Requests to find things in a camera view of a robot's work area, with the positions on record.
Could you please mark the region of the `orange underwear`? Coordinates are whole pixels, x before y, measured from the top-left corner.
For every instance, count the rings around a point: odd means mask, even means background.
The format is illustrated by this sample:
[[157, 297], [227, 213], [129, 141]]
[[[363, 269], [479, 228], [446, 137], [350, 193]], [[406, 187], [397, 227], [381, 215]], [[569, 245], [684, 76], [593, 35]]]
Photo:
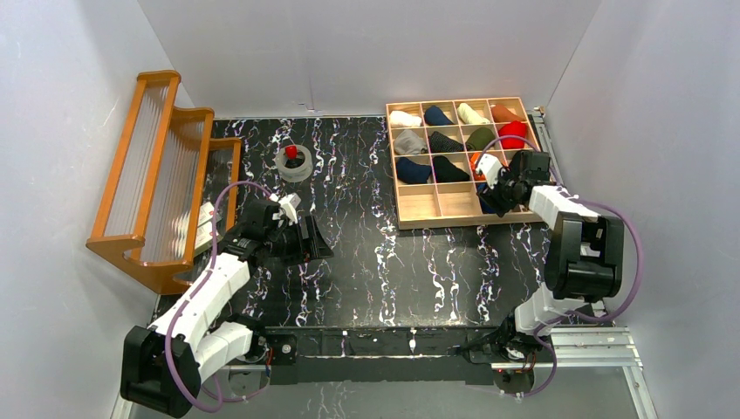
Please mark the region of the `orange underwear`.
[[489, 154], [474, 153], [469, 157], [471, 173], [477, 182], [486, 182], [496, 158]]

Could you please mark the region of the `blue underwear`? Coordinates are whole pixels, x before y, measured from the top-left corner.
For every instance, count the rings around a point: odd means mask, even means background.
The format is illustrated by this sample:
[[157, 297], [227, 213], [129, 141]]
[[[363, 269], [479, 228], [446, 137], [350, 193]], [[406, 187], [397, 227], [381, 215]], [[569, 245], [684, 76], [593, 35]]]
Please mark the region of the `blue underwear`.
[[484, 214], [497, 213], [498, 207], [494, 190], [487, 183], [481, 182], [476, 185], [476, 195], [478, 196]]

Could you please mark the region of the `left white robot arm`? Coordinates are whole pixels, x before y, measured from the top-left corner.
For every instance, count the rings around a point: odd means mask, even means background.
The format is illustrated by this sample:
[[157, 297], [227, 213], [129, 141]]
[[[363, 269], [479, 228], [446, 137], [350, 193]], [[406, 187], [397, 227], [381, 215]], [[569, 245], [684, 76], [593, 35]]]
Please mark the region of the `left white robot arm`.
[[306, 264], [333, 255], [314, 216], [301, 216], [295, 194], [250, 203], [245, 216], [216, 242], [209, 266], [165, 313], [149, 326], [134, 326], [123, 343], [120, 395], [173, 418], [193, 407], [213, 412], [197, 397], [222, 367], [248, 354], [257, 325], [241, 315], [217, 320], [237, 291], [265, 262]]

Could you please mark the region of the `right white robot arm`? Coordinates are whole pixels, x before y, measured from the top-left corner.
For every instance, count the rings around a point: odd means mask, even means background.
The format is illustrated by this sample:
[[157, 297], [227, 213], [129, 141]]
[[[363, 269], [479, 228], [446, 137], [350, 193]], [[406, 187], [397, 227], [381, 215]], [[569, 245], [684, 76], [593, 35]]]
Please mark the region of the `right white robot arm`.
[[621, 287], [624, 223], [578, 203], [550, 173], [545, 152], [520, 150], [507, 165], [489, 154], [474, 162], [485, 187], [477, 194], [497, 216], [524, 207], [551, 234], [543, 284], [513, 312], [518, 333], [534, 335], [555, 319], [615, 296]]

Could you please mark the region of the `red rolled cloth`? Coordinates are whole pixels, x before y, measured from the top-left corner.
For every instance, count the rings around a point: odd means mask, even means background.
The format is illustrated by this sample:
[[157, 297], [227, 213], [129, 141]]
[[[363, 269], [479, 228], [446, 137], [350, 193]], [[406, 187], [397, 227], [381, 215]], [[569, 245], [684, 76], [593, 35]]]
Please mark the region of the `red rolled cloth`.
[[502, 149], [521, 149], [526, 147], [524, 138], [527, 135], [526, 125], [519, 120], [509, 122], [498, 129]]

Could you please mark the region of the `olive rolled cloth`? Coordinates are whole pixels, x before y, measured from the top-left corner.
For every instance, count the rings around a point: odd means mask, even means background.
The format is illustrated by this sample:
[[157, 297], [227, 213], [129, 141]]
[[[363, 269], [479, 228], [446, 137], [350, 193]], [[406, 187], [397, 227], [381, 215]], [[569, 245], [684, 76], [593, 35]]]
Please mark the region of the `olive rolled cloth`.
[[479, 127], [469, 135], [465, 147], [468, 151], [483, 151], [495, 139], [496, 135], [490, 128]]

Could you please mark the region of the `cream rolled cloth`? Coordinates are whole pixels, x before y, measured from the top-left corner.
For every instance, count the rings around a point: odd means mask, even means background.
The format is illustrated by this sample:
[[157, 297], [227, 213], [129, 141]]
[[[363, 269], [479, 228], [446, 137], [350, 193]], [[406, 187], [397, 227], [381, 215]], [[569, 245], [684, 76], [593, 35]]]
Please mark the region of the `cream rolled cloth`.
[[465, 125], [486, 125], [491, 123], [489, 119], [479, 114], [466, 102], [460, 103], [456, 108], [456, 112], [458, 119]]

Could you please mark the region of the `black rolled cloth middle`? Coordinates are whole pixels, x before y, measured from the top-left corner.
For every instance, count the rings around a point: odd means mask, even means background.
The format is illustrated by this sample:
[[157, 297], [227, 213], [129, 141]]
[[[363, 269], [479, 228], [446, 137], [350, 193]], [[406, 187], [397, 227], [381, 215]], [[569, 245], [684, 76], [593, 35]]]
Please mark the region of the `black rolled cloth middle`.
[[470, 175], [463, 169], [458, 168], [445, 156], [439, 155], [433, 157], [432, 163], [437, 183], [470, 181]]

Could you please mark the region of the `dark patterned rolled cloth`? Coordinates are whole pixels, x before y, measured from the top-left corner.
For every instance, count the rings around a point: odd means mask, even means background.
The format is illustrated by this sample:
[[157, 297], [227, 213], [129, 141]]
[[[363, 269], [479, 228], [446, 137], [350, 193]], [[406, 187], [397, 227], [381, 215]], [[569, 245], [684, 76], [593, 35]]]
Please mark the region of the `dark patterned rolled cloth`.
[[462, 143], [455, 141], [445, 134], [434, 131], [428, 137], [429, 150], [432, 154], [460, 153], [465, 151]]

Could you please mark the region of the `small red cap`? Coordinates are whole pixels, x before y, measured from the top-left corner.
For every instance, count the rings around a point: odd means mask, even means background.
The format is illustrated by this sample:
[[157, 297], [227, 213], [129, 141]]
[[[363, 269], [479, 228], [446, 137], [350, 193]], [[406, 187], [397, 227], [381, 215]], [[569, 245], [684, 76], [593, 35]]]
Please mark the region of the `small red cap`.
[[290, 145], [284, 148], [284, 154], [287, 160], [295, 160], [298, 158], [298, 148], [295, 145]]

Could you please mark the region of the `wooden compartment organizer box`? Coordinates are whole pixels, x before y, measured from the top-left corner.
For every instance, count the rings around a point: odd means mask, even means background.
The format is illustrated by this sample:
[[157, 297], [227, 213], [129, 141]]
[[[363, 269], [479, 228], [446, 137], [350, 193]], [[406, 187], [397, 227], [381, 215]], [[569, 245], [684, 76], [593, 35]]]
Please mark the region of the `wooden compartment organizer box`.
[[400, 229], [539, 222], [522, 205], [497, 216], [479, 199], [486, 179], [474, 169], [482, 154], [509, 166], [540, 147], [521, 98], [389, 103], [386, 116]]

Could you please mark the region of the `navy rolled cloth top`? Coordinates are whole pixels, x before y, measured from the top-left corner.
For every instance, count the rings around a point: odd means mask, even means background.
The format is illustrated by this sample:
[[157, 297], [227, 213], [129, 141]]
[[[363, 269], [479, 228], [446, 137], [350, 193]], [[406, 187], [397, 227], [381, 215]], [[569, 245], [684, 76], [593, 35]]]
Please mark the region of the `navy rolled cloth top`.
[[455, 122], [452, 121], [444, 112], [441, 110], [440, 107], [433, 105], [430, 106], [423, 115], [424, 121], [429, 126], [451, 126], [454, 125]]

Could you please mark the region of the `wooden acrylic tiered rack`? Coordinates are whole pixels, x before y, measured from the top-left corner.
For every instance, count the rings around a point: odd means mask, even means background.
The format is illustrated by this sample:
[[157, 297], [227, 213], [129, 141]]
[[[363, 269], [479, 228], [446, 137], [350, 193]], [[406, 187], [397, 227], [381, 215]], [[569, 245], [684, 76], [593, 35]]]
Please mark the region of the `wooden acrylic tiered rack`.
[[214, 112], [175, 104], [175, 70], [137, 76], [120, 141], [86, 248], [159, 295], [184, 292], [194, 266], [209, 156], [230, 152], [239, 176], [242, 142], [211, 136]]

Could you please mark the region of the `grey rolled cloth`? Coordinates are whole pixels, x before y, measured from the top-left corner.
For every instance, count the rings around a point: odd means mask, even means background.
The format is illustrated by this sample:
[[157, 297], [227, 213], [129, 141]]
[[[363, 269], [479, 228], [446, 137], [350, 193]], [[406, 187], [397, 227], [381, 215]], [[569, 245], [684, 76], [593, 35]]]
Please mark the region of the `grey rolled cloth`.
[[424, 155], [428, 153], [428, 144], [416, 132], [406, 129], [395, 137], [394, 152], [397, 155]]

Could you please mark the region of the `white rolled cloth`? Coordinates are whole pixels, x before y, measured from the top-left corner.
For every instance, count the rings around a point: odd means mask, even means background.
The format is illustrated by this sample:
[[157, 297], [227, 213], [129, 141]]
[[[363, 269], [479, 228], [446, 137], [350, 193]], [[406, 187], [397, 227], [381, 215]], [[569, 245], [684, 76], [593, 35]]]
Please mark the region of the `white rolled cloth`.
[[401, 110], [393, 110], [387, 120], [391, 128], [413, 128], [422, 126], [422, 117]]

